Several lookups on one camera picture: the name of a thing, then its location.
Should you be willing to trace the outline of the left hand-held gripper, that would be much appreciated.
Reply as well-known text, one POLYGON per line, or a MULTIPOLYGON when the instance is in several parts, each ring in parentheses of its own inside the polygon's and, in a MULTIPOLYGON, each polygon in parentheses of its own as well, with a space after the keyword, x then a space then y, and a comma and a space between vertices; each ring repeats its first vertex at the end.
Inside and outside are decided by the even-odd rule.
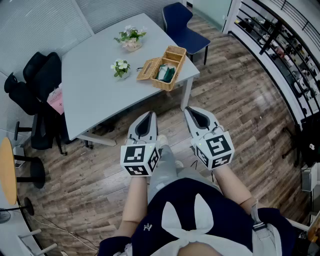
POLYGON ((142 114, 130 125, 125 145, 120 149, 120 165, 130 176, 152 176, 161 158, 157 138, 158 121, 154 111, 142 114))

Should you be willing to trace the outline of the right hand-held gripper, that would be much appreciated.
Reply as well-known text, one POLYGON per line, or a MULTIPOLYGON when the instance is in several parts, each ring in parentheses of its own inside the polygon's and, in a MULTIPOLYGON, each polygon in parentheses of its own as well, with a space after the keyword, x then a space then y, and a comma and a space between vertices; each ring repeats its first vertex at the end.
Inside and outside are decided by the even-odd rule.
POLYGON ((235 148, 228 131, 218 124, 213 113, 200 107, 187 106, 184 117, 193 139, 194 154, 211 171, 229 164, 235 148), (199 137, 199 129, 213 129, 199 137))

